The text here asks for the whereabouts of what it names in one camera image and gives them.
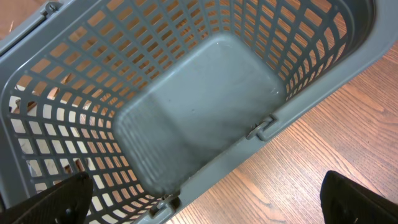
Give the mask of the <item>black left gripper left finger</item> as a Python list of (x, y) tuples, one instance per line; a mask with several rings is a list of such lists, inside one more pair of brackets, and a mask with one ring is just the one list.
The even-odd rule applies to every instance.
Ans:
[(1, 212), (1, 223), (84, 223), (93, 180), (79, 172)]

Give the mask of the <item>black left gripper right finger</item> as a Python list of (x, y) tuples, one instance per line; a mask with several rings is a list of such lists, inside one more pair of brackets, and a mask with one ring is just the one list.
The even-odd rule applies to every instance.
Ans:
[(323, 179), (320, 203), (326, 224), (397, 224), (396, 203), (333, 170)]

